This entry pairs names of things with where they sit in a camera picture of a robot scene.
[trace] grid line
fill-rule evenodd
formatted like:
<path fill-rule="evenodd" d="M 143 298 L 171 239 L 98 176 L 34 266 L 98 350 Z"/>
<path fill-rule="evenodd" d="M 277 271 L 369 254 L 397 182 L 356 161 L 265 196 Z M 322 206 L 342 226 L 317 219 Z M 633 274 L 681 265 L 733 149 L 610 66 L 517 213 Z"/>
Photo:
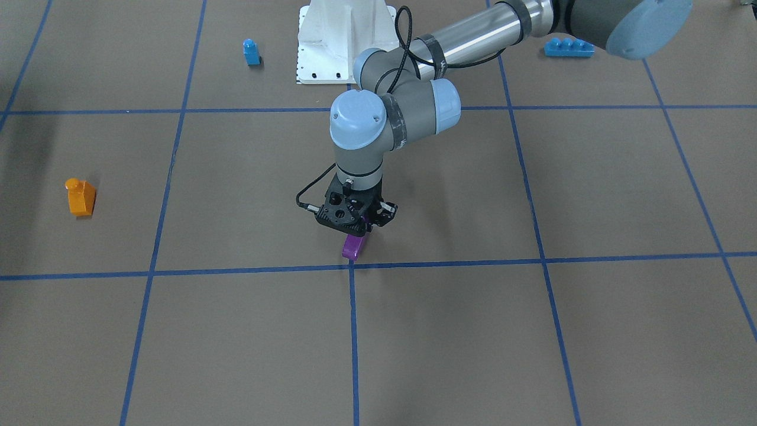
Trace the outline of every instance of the grid line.
<path fill-rule="evenodd" d="M 757 257 L 757 252 L 726 252 L 728 258 Z M 663 260 L 684 260 L 720 258 L 721 253 L 678 253 L 667 255 L 617 255 L 574 258 L 545 258 L 548 264 L 563 263 L 596 263 L 596 262 L 650 262 Z M 407 269 L 407 268 L 449 268 L 476 266 L 508 266 L 508 265 L 539 265 L 540 258 L 501 259 L 501 260 L 471 260 L 471 261 L 439 261 L 439 262 L 392 262 L 392 263 L 364 263 L 355 264 L 355 270 L 375 269 Z M 270 274 L 276 272 L 314 272 L 314 271 L 345 271 L 350 268 L 347 264 L 340 265 L 303 265 L 303 266 L 263 266 L 250 268 L 208 268 L 208 269 L 164 269 L 152 273 L 154 277 L 177 277 L 194 275 L 222 275 L 222 274 Z M 73 272 L 60 274 L 18 274 L 0 275 L 0 281 L 28 281 L 28 280 L 73 280 L 89 278 L 126 278 L 147 277 L 150 271 L 113 271 L 113 272 Z"/>
<path fill-rule="evenodd" d="M 360 391 L 357 368 L 357 301 L 355 298 L 355 262 L 350 260 L 350 331 L 352 342 L 352 418 L 354 426 L 360 426 Z"/>
<path fill-rule="evenodd" d="M 718 237 L 718 233 L 715 231 L 715 225 L 712 223 L 712 218 L 710 218 L 709 212 L 707 211 L 704 197 L 702 197 L 702 193 L 699 191 L 699 186 L 696 184 L 694 173 L 691 171 L 691 166 L 689 166 L 689 161 L 686 159 L 684 148 L 683 146 L 681 146 L 681 141 L 678 139 L 678 134 L 675 132 L 675 127 L 673 126 L 673 121 L 670 118 L 668 109 L 665 107 L 665 103 L 662 101 L 662 95 L 660 94 L 657 83 L 655 82 L 655 78 L 652 75 L 652 69 L 650 68 L 650 65 L 649 63 L 647 63 L 646 59 L 643 59 L 642 62 L 644 63 L 644 68 L 646 69 L 646 73 L 650 78 L 652 88 L 655 91 L 655 95 L 657 96 L 660 107 L 662 108 L 662 113 L 665 115 L 665 120 L 668 122 L 668 128 L 670 129 L 670 133 L 673 136 L 673 142 L 675 143 L 675 147 L 678 150 L 679 156 L 681 157 L 681 162 L 683 162 L 684 164 L 684 168 L 686 169 L 689 181 L 691 182 L 691 186 L 693 187 L 694 193 L 696 194 L 696 200 L 699 202 L 702 213 L 707 220 L 707 226 L 709 227 L 710 233 L 712 234 L 712 239 L 715 240 L 715 245 L 718 247 L 718 254 L 723 261 L 723 266 L 725 266 L 725 270 L 728 273 L 728 278 L 731 280 L 731 286 L 734 288 L 736 297 L 739 299 L 739 304 L 741 304 L 741 309 L 743 310 L 744 316 L 746 317 L 746 322 L 747 324 L 749 324 L 749 328 L 752 331 L 752 337 L 754 338 L 755 342 L 757 342 L 757 327 L 755 327 L 755 322 L 752 319 L 752 315 L 749 313 L 749 307 L 746 306 L 746 301 L 744 300 L 744 296 L 741 293 L 739 284 L 736 281 L 734 272 L 731 270 L 731 264 L 728 262 L 728 257 L 725 255 L 725 251 L 723 250 L 723 246 L 721 244 L 720 238 Z"/>
<path fill-rule="evenodd" d="M 155 276 L 155 265 L 157 264 L 157 254 L 160 250 L 160 237 L 163 233 L 163 224 L 166 218 L 166 210 L 168 207 L 168 197 L 171 191 L 171 177 L 173 174 L 173 166 L 176 163 L 176 152 L 179 149 L 179 142 L 182 137 L 182 128 L 184 125 L 184 117 L 186 114 L 187 102 L 189 100 L 189 91 L 192 88 L 192 74 L 195 70 L 195 62 L 197 60 L 197 51 L 200 47 L 200 38 L 202 35 L 202 24 L 205 19 L 205 8 L 207 7 L 207 0 L 202 0 L 202 6 L 200 8 L 200 17 L 197 24 L 197 33 L 195 34 L 195 46 L 192 49 L 192 59 L 189 62 L 189 70 L 187 71 L 186 85 L 184 88 L 184 97 L 182 100 L 182 109 L 179 115 L 179 123 L 176 125 L 176 138 L 173 141 L 173 151 L 171 152 L 171 161 L 168 166 L 168 175 L 166 177 L 166 187 L 163 194 L 163 204 L 160 207 L 160 217 L 157 221 L 157 229 L 155 231 L 155 242 L 150 260 L 150 270 L 148 271 L 147 283 L 145 284 L 145 296 L 142 300 L 142 310 L 139 314 L 139 325 L 137 327 L 136 338 L 134 339 L 134 351 L 132 354 L 132 361 L 129 367 L 129 377 L 126 381 L 126 391 L 123 394 L 123 407 L 121 408 L 120 426 L 126 426 L 126 418 L 129 415 L 129 404 L 131 402 L 132 389 L 134 386 L 134 377 L 136 375 L 137 362 L 139 360 L 139 349 L 142 345 L 142 334 L 145 329 L 145 320 L 147 318 L 147 310 L 150 304 L 150 293 L 152 291 L 152 281 Z"/>
<path fill-rule="evenodd" d="M 562 109 L 662 109 L 660 105 L 464 105 L 463 111 L 498 111 L 512 108 L 515 111 L 542 111 Z M 757 105 L 665 105 L 667 109 L 757 109 Z M 5 116 L 15 115 L 106 115 L 106 114 L 228 114 L 245 112 L 315 112 L 329 111 L 326 107 L 277 107 L 277 108 L 134 108 L 134 109 L 77 109 L 4 111 Z"/>
<path fill-rule="evenodd" d="M 489 0 L 486 0 L 486 7 L 491 7 Z M 528 182 L 528 170 L 525 166 L 525 160 L 523 158 L 523 149 L 520 143 L 518 124 L 516 122 L 515 110 L 513 110 L 512 108 L 512 99 L 510 98 L 510 90 L 507 84 L 507 74 L 505 72 L 505 65 L 502 62 L 502 56 L 497 56 L 497 62 L 500 65 L 502 87 L 505 92 L 505 100 L 507 101 L 507 112 L 510 117 L 510 124 L 512 126 L 512 137 L 515 140 L 516 150 L 518 152 L 518 163 L 520 164 L 521 172 L 523 174 L 523 186 L 525 188 L 526 198 L 528 199 L 528 206 L 531 209 L 531 219 L 534 222 L 534 236 L 536 238 L 537 247 L 539 248 L 539 261 L 541 263 L 541 270 L 544 275 L 544 283 L 547 287 L 547 295 L 549 296 L 550 300 L 550 309 L 552 311 L 552 319 L 555 325 L 555 334 L 559 346 L 560 357 L 562 358 L 562 369 L 565 372 L 565 382 L 568 386 L 568 393 L 570 396 L 571 406 L 573 408 L 573 417 L 576 426 L 581 426 L 581 413 L 578 409 L 578 400 L 576 399 L 575 388 L 573 387 L 573 377 L 571 374 L 570 362 L 568 361 L 568 353 L 565 349 L 565 340 L 562 337 L 562 326 L 560 325 L 559 313 L 557 312 L 557 304 L 552 288 L 552 280 L 550 279 L 550 269 L 547 266 L 547 257 L 544 254 L 544 245 L 541 239 L 541 232 L 539 231 L 539 220 L 537 219 L 536 208 L 534 207 L 534 197 L 531 193 L 531 184 Z"/>
<path fill-rule="evenodd" d="M 37 48 L 37 43 L 39 42 L 39 38 L 42 36 L 42 30 L 45 29 L 45 23 L 47 22 L 47 17 L 50 14 L 50 8 L 52 7 L 52 0 L 48 0 L 47 5 L 45 6 L 45 12 L 42 13 L 42 19 L 39 20 L 39 27 L 37 27 L 37 32 L 34 34 L 34 40 L 32 41 L 32 45 L 29 47 L 29 52 L 26 54 L 26 58 L 23 60 L 23 65 L 21 65 L 21 71 L 18 73 L 18 78 L 16 79 L 16 83 L 13 85 L 13 91 L 11 92 L 11 97 L 8 98 L 8 103 L 5 105 L 5 110 L 3 111 L 2 117 L 0 117 L 0 132 L 2 132 L 3 127 L 5 127 L 5 120 L 8 119 L 8 114 L 13 107 L 13 103 L 16 101 L 16 96 L 18 95 L 18 90 L 21 88 L 21 81 L 23 80 L 23 76 L 26 74 L 26 69 L 29 67 L 29 63 L 32 61 L 32 55 L 34 55 L 34 50 Z"/>

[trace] blue block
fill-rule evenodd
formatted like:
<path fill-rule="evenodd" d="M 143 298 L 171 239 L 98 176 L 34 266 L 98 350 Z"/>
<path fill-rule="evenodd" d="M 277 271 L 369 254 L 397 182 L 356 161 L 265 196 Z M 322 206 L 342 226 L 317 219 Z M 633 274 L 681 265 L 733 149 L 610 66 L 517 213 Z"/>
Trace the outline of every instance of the blue block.
<path fill-rule="evenodd" d="M 257 53 L 257 44 L 252 41 L 252 39 L 246 39 L 244 47 L 247 65 L 260 65 L 260 55 Z"/>
<path fill-rule="evenodd" d="M 584 40 L 551 39 L 544 45 L 544 54 L 547 56 L 562 56 L 564 58 L 591 58 L 594 55 L 594 45 Z"/>

